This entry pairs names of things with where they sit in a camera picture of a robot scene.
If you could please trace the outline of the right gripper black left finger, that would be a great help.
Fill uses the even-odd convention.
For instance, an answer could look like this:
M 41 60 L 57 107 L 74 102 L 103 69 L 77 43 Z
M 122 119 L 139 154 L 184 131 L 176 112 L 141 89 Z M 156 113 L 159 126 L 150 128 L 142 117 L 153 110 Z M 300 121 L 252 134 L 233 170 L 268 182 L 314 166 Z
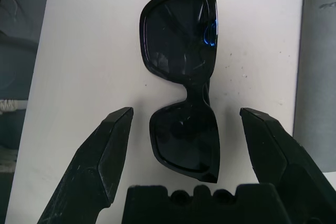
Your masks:
M 114 202 L 127 153 L 133 108 L 110 113 L 82 143 L 38 223 L 96 223 Z

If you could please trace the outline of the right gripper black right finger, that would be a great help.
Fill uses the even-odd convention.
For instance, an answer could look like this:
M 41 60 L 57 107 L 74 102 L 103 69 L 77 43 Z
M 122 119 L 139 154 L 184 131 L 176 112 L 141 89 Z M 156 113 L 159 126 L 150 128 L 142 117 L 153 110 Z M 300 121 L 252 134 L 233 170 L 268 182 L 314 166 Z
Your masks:
M 292 223 L 335 223 L 335 189 L 307 151 L 269 114 L 242 108 L 250 161 L 275 186 Z

